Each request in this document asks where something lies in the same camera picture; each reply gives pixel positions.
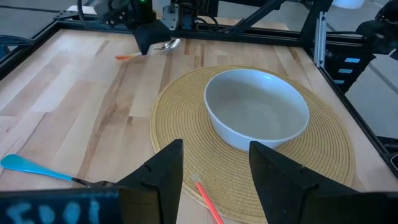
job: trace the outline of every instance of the floor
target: floor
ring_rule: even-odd
[[[31,37],[48,24],[55,11],[66,9],[75,0],[0,0],[0,34]],[[161,11],[166,0],[152,0]],[[330,30],[355,30],[363,21],[374,18],[388,0],[365,0],[360,9],[331,7],[327,13]],[[45,9],[47,12],[3,8],[1,6]],[[219,17],[244,18],[257,8],[220,2]],[[290,30],[300,30],[308,9],[295,2],[285,2],[263,21],[286,23]],[[386,55],[377,55],[346,96],[378,136],[398,138],[398,62]]]

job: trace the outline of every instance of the black metal frame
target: black metal frame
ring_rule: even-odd
[[[331,6],[332,0],[318,0],[315,1],[308,17],[302,27],[301,32],[287,31],[287,30],[272,30],[272,29],[258,29],[248,28],[263,18],[272,7],[277,7],[279,3],[284,0],[271,0],[268,7],[261,7],[253,16],[244,19],[240,22],[243,28],[232,33],[221,33],[211,30],[211,26],[199,24],[195,29],[186,30],[182,26],[177,27],[172,31],[172,36],[188,38],[188,39],[205,39],[205,40],[220,40],[230,42],[246,42],[252,44],[267,44],[267,45],[283,45],[288,47],[301,47],[308,56],[312,58],[313,39],[315,36],[315,23],[319,12],[326,12]],[[115,32],[122,34],[131,34],[131,31],[123,25],[116,25],[110,28],[106,24],[98,22],[98,17],[94,15],[86,15],[86,27],[79,20],[75,13],[63,11],[62,14],[70,13],[69,16],[59,16],[51,22],[48,26],[44,27],[40,32],[32,37],[32,45],[20,46],[7,54],[5,57],[0,58],[0,79],[3,79],[8,73],[15,69],[22,63],[29,55],[38,49],[46,40],[51,38],[60,29],[76,29],[76,30],[92,30],[101,32]],[[343,37],[336,34],[326,35],[326,49],[339,49],[346,51],[361,51],[370,49],[369,44],[359,37]],[[370,142],[376,148],[378,153],[389,166],[393,174],[398,177],[398,170],[391,163],[391,158],[396,154],[388,153],[383,144],[378,140],[376,135],[370,130],[362,117],[354,109],[353,105],[348,101],[345,95],[339,90],[329,73],[324,69],[319,69],[320,73],[324,76],[325,80],[332,87],[338,98],[344,104],[354,120],[358,123],[364,134],[369,138]]]

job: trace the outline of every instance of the white bowl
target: white bowl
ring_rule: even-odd
[[[302,133],[310,119],[308,106],[295,88],[257,70],[216,75],[205,88],[205,104],[220,138],[245,151],[251,141],[275,149]]]

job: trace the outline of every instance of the straw placemat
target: straw placemat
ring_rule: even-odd
[[[174,139],[183,139],[183,191],[191,198],[205,205],[191,179],[197,175],[222,215],[244,223],[266,223],[252,181],[248,152],[232,148],[217,136],[203,99],[210,78],[234,68],[252,67],[201,68],[166,86],[152,110],[150,136],[155,152]],[[278,152],[333,180],[351,185],[353,149],[336,115],[310,90],[286,77],[271,74],[293,85],[310,109],[308,128],[299,137],[279,146]]]

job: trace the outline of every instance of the blue sticker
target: blue sticker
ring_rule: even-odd
[[[338,70],[338,73],[347,73],[347,74],[350,74],[351,72],[353,72],[352,69],[343,69],[343,68],[341,68],[341,69]]]
[[[343,83],[344,83],[344,80],[334,80],[334,82],[335,82],[336,84],[343,84]]]
[[[359,58],[346,58],[345,62],[348,63],[358,63],[361,59]]]

